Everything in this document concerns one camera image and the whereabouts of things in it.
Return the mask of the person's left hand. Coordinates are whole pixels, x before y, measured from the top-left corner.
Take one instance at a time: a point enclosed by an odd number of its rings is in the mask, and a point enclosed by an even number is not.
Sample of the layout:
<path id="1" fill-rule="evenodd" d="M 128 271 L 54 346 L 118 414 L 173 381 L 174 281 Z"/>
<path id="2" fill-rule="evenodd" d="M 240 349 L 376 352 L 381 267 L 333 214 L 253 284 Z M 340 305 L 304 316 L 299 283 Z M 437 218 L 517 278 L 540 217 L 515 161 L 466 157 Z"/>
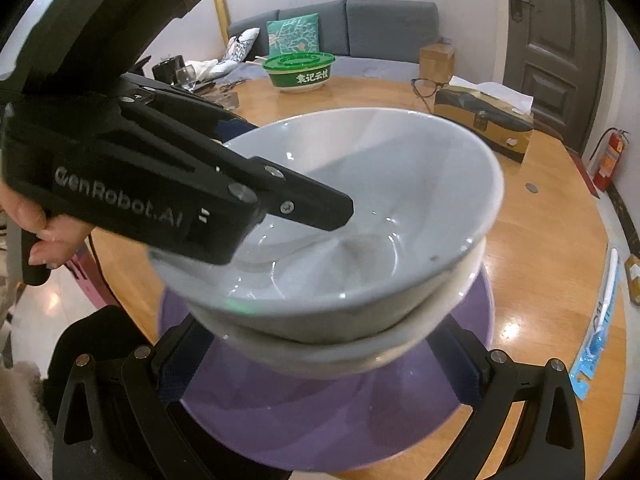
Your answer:
<path id="1" fill-rule="evenodd" d="M 75 255 L 94 229 L 89 223 L 60 214 L 47 219 L 43 209 L 1 181 L 1 208 L 23 230 L 35 234 L 38 242 L 30 250 L 31 266 L 56 269 Z"/>

